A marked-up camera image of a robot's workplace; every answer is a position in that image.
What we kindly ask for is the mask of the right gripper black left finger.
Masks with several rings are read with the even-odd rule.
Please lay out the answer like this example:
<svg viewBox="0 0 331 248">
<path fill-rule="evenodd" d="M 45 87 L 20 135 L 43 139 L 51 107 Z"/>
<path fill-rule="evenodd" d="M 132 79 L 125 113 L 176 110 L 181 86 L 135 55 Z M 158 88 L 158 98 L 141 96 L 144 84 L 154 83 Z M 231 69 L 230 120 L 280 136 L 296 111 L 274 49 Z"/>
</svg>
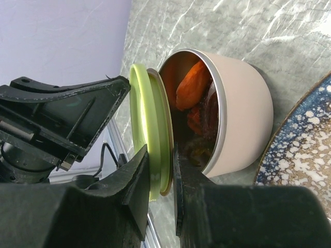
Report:
<svg viewBox="0 0 331 248">
<path fill-rule="evenodd" d="M 149 202 L 149 163 L 147 171 Z M 1 247 L 140 247 L 145 234 L 131 236 L 122 198 L 112 197 L 124 187 L 106 179 L 85 190 L 68 183 L 1 184 Z"/>
</svg>

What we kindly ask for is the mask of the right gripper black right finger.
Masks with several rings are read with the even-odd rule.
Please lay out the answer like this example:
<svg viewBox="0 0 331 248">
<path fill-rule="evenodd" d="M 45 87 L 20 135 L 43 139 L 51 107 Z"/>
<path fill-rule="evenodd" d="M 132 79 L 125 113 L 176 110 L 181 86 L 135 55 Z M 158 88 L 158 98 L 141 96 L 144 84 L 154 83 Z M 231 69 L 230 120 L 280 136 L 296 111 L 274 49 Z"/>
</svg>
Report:
<svg viewBox="0 0 331 248">
<path fill-rule="evenodd" d="M 307 188 L 215 184 L 175 145 L 173 191 L 181 247 L 330 247 L 330 223 Z"/>
</svg>

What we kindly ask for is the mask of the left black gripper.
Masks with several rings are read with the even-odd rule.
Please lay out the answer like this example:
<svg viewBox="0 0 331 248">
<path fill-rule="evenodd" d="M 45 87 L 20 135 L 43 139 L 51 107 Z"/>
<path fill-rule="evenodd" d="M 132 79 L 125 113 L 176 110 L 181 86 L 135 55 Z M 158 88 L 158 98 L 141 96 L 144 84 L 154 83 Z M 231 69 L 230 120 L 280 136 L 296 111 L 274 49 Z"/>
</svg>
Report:
<svg viewBox="0 0 331 248">
<path fill-rule="evenodd" d="M 1 181 L 45 182 L 82 161 L 130 91 L 123 77 L 56 86 L 19 77 L 1 86 Z"/>
</svg>

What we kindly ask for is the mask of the brown braised food piece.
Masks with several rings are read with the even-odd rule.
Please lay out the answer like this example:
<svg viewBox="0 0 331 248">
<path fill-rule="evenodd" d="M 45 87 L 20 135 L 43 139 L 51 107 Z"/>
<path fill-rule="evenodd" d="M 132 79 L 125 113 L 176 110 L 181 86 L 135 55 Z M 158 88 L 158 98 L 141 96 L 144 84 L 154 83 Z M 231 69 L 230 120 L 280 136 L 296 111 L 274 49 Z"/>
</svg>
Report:
<svg viewBox="0 0 331 248">
<path fill-rule="evenodd" d="M 193 166 L 204 167 L 208 163 L 213 150 L 209 142 L 202 139 L 193 139 L 186 144 L 185 151 Z"/>
</svg>

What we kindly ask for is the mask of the green round lid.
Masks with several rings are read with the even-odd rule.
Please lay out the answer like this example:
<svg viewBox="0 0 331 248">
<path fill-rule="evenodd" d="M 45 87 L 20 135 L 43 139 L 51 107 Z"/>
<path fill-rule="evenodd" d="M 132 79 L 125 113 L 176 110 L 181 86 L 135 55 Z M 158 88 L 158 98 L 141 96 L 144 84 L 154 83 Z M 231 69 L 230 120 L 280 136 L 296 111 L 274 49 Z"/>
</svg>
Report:
<svg viewBox="0 0 331 248">
<path fill-rule="evenodd" d="M 149 200 L 168 195 L 173 177 L 173 128 L 166 90 L 160 74 L 143 64 L 131 65 L 130 118 L 133 147 L 147 146 Z"/>
</svg>

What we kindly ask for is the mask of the orange chicken wing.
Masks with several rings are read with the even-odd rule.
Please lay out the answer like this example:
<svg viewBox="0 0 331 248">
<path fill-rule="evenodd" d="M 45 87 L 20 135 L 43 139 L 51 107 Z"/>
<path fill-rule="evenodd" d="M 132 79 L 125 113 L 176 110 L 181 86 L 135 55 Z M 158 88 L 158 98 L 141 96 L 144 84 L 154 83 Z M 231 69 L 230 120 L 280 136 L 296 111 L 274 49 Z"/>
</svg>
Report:
<svg viewBox="0 0 331 248">
<path fill-rule="evenodd" d="M 200 60 L 188 71 L 176 90 L 177 109 L 184 111 L 195 106 L 201 100 L 209 82 L 209 70 Z"/>
</svg>

